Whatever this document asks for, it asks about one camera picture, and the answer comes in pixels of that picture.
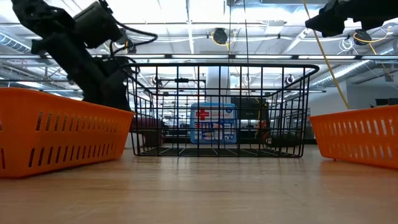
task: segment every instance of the light fixture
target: light fixture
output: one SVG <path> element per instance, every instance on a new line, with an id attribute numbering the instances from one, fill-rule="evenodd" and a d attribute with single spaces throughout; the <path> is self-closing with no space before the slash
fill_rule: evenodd
<path id="1" fill-rule="evenodd" d="M 228 58 L 228 55 L 172 55 L 172 58 L 188 58 L 188 59 Z"/>
<path id="2" fill-rule="evenodd" d="M 383 59 L 398 60 L 398 56 L 394 56 L 394 55 L 372 55 L 372 56 L 362 56 L 362 59 L 364 59 L 364 60 L 383 60 Z"/>
<path id="3" fill-rule="evenodd" d="M 355 55 L 327 55 L 327 59 L 355 59 Z M 300 55 L 298 59 L 323 59 L 323 55 Z"/>
<path id="4" fill-rule="evenodd" d="M 165 55 L 156 55 L 156 54 L 148 54 L 148 55 L 140 55 L 140 54 L 135 54 L 135 55 L 126 55 L 129 58 L 141 58 L 141 59 L 147 59 L 147 58 L 165 58 Z"/>
<path id="5" fill-rule="evenodd" d="M 239 93 L 240 91 L 242 91 L 242 92 L 249 92 L 249 91 L 253 91 L 253 90 L 230 90 L 231 92 L 233 92 L 233 93 Z M 277 91 L 276 90 L 262 90 L 262 92 L 263 93 L 265 93 L 265 92 L 267 92 L 267 93 L 276 93 Z M 284 92 L 285 93 L 300 93 L 300 90 L 289 90 L 289 89 L 286 89 L 286 90 L 284 90 Z M 325 90 L 309 90 L 308 91 L 309 93 L 326 93 L 326 91 Z"/>
<path id="6" fill-rule="evenodd" d="M 291 55 L 236 55 L 236 59 L 291 59 Z"/>
<path id="7" fill-rule="evenodd" d="M 43 90 L 45 92 L 83 92 L 83 90 Z"/>

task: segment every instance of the desk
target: desk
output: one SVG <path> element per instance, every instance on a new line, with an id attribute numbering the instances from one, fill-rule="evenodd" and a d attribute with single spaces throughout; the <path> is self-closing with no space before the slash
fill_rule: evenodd
<path id="1" fill-rule="evenodd" d="M 0 223 L 396 223 L 398 171 L 303 159 L 134 157 L 0 180 Z"/>

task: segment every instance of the ceiling beam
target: ceiling beam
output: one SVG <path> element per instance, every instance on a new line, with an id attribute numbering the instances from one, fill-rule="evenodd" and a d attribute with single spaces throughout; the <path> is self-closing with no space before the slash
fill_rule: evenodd
<path id="1" fill-rule="evenodd" d="M 195 52 L 194 52 L 194 48 L 193 48 L 193 36 L 192 36 L 190 10 L 189 10 L 189 0 L 185 0 L 185 4 L 186 4 L 186 8 L 187 8 L 189 48 L 191 50 L 191 54 L 194 54 Z"/>
<path id="2" fill-rule="evenodd" d="M 303 5 L 302 0 L 260 0 L 261 4 Z M 324 6 L 329 0 L 307 0 L 307 5 Z"/>
<path id="3" fill-rule="evenodd" d="M 300 43 L 300 41 L 302 39 L 304 39 L 308 33 L 310 33 L 312 30 L 310 29 L 304 29 L 303 31 L 301 31 L 296 37 L 294 37 L 294 39 L 291 41 L 291 43 L 284 49 L 280 51 L 280 54 L 287 54 L 288 52 L 290 52 L 295 46 L 297 46 L 297 44 Z"/>

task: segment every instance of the ceiling pipe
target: ceiling pipe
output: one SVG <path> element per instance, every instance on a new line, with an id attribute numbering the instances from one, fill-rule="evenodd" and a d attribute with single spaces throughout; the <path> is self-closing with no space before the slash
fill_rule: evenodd
<path id="1" fill-rule="evenodd" d="M 43 79 L 44 78 L 42 75 L 40 75 L 38 73 L 32 72 L 32 71 L 30 71 L 28 69 L 21 68 L 21 67 L 19 67 L 17 65 L 13 65 L 13 64 L 8 63 L 8 62 L 0 62 L 0 65 L 8 67 L 6 69 L 12 70 L 12 71 L 14 71 L 17 74 L 23 75 L 22 78 L 25 78 L 25 79 L 27 77 L 30 77 L 30 78 L 33 78 L 33 79 L 38 79 L 38 78 L 39 79 Z M 54 83 L 52 86 L 53 86 L 52 88 L 54 88 L 54 87 L 63 88 L 63 89 L 70 88 L 70 85 L 68 83 Z"/>
<path id="2" fill-rule="evenodd" d="M 396 55 L 398 54 L 398 39 L 394 39 L 376 49 L 379 55 Z M 363 60 L 361 62 L 352 63 L 350 65 L 340 65 L 333 69 L 336 79 L 340 82 L 358 74 L 368 72 L 369 70 L 377 68 L 375 60 Z M 330 72 L 325 72 L 312 80 L 310 83 L 310 90 L 319 88 L 319 86 L 326 88 L 334 84 Z"/>
<path id="3" fill-rule="evenodd" d="M 30 47 L 26 45 L 23 40 L 18 40 L 15 35 L 10 34 L 3 28 L 0 28 L 0 44 L 22 54 L 28 54 L 30 52 Z"/>
<path id="4" fill-rule="evenodd" d="M 18 85 L 26 86 L 27 88 L 36 88 L 40 90 L 61 90 L 57 88 L 57 85 L 55 83 L 53 84 L 48 84 L 48 80 L 46 80 L 44 83 L 38 82 L 38 80 L 33 80 L 31 78 L 26 77 L 22 73 L 19 73 L 19 71 L 14 70 L 13 68 L 9 67 L 0 67 L 0 85 L 3 86 L 9 86 L 10 83 L 16 83 Z M 63 93 L 63 96 L 65 97 L 81 97 L 81 94 L 79 93 L 70 93 L 70 92 L 65 92 Z"/>
<path id="5" fill-rule="evenodd" d="M 235 0 L 235 6 L 243 6 L 243 1 L 248 6 L 255 6 L 255 5 L 285 5 L 285 6 L 302 6 L 302 0 Z M 324 6 L 329 0 L 307 0 L 308 6 Z"/>

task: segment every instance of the black robotic arm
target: black robotic arm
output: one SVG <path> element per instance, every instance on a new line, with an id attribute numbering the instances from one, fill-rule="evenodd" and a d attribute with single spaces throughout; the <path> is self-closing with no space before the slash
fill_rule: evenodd
<path id="1" fill-rule="evenodd" d="M 342 34 L 344 22 L 352 18 L 361 22 L 363 30 L 369 30 L 398 17 L 397 5 L 396 0 L 329 0 L 305 26 L 321 32 L 323 37 L 333 37 Z"/>
<path id="2" fill-rule="evenodd" d="M 12 3 L 21 24 L 42 38 L 32 41 L 32 53 L 44 57 L 50 54 L 66 71 L 67 78 L 83 90 L 84 101 L 130 110 L 123 81 L 132 71 L 118 66 L 127 60 L 93 58 L 87 51 L 122 37 L 117 26 L 122 24 L 113 18 L 105 0 L 94 2 L 75 17 L 43 0 L 12 0 Z M 157 38 L 155 34 L 152 36 L 153 40 Z"/>

